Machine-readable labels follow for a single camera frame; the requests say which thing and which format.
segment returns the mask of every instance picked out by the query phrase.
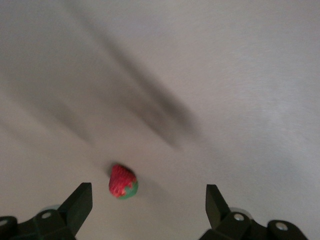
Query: red strawberry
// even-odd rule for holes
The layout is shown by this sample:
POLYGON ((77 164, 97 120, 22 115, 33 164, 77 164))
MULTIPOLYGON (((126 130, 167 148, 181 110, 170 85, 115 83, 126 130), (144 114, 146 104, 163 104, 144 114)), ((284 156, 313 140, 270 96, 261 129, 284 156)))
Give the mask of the red strawberry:
POLYGON ((114 165, 111 171, 109 190, 113 196, 119 199, 134 196, 138 190, 138 181, 135 174, 123 165, 114 165))

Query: strawberry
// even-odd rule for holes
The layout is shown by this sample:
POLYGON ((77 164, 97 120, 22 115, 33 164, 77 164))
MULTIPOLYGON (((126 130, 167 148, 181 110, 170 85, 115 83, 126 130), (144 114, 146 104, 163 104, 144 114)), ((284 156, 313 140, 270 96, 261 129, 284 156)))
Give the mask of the strawberry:
POLYGON ((138 181, 135 174, 125 166, 115 164, 109 181, 110 193, 118 199, 127 199, 134 196, 137 190, 138 181))

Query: white surface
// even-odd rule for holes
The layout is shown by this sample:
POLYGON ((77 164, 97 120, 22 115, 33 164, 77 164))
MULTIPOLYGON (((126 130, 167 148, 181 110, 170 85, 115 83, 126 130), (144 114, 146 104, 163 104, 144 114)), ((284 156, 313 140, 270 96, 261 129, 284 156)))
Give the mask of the white surface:
POLYGON ((319 39, 318 0, 2 1, 0 216, 27 220, 92 182, 79 240, 196 240, 210 226, 206 184, 217 184, 258 223, 283 219, 318 239, 319 39), (114 161, 136 171, 137 196, 109 194, 114 161))

